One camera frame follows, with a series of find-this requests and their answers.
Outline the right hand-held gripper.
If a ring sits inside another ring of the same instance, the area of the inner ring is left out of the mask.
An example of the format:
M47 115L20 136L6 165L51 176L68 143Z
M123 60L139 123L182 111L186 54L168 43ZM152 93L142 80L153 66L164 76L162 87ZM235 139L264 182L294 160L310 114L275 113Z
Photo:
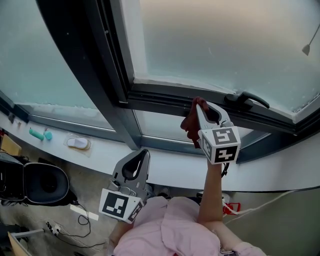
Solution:
M234 162L241 146L238 128L223 108L212 102L207 102L207 105L211 111L218 113L219 117L215 120L216 123L211 123L203 108L196 105L200 128L199 146L212 165Z

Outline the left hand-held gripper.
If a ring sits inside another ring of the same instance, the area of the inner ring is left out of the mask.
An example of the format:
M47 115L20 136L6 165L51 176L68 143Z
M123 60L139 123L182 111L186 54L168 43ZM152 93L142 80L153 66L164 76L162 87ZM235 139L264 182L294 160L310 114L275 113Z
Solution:
M145 206L150 193L145 190L151 155L147 149L134 151L115 165L113 178L102 189L99 212L132 224Z

